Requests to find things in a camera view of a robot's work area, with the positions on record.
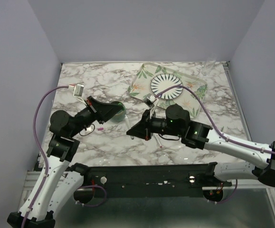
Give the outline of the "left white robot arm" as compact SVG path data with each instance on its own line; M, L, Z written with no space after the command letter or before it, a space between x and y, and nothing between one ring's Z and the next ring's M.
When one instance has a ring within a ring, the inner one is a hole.
M8 216L7 222L13 228L54 227L55 218L67 200L79 187L87 187L91 180L88 168L78 164L65 181L59 183L80 144L74 136L95 121L100 124L109 121L122 109L118 104L102 103L90 96L86 107L75 116L63 110L51 115L49 130L53 136L44 155L44 168L22 207Z

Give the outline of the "white pen green tip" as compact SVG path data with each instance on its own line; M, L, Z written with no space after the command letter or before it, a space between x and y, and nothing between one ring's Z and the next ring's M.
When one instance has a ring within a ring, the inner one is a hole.
M130 130L131 129L131 124L130 124L130 121L129 121L127 115L125 115L124 120L125 120L125 123L126 123L126 126L127 126L127 130Z

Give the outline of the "white pen pink tip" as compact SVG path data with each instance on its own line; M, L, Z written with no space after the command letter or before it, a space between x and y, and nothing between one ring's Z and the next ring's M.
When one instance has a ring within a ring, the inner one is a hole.
M154 135L154 138L155 138L155 140L156 140L156 143L157 143L158 147L159 147L159 148L162 148L163 146L162 146L162 144L161 144L159 138L157 137L157 135Z

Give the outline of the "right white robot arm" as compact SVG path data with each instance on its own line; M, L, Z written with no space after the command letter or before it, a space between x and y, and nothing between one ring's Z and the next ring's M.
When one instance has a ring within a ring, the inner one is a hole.
M209 186L220 181L252 179L275 187L275 141L265 144L230 137L210 125L191 120L189 112L177 104L169 106L165 116L157 118L147 109L126 134L146 141L155 133L178 136L182 144L192 149L217 151L242 160L236 164L217 164L214 170L205 172L204 182Z

